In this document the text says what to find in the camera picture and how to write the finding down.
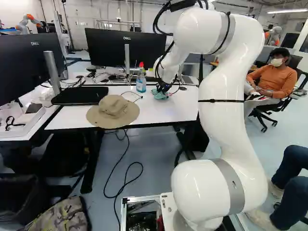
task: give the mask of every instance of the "backpack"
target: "backpack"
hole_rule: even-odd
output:
[[[82,197],[69,197],[56,203],[19,231],[89,231],[89,218],[84,208]]]

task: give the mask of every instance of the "black laptop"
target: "black laptop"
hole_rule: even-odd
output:
[[[55,96],[51,103],[54,105],[93,105],[108,95],[108,87],[83,86],[76,88],[66,88]]]

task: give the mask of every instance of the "white face mask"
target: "white face mask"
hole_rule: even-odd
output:
[[[283,60],[282,58],[281,58],[281,59],[272,59],[270,63],[271,63],[274,67],[278,67],[278,66],[281,66],[282,60]]]

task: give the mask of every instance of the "water bottle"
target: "water bottle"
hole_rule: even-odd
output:
[[[139,64],[139,67],[141,71],[136,79],[136,90],[140,93],[144,93],[146,91],[146,79],[145,79],[146,71],[143,68],[143,62]]]

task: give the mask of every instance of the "beige bucket hat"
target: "beige bucket hat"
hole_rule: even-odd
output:
[[[121,95],[107,95],[99,105],[92,106],[87,112],[87,120],[94,126],[113,129],[129,125],[137,119],[140,109],[135,103]]]

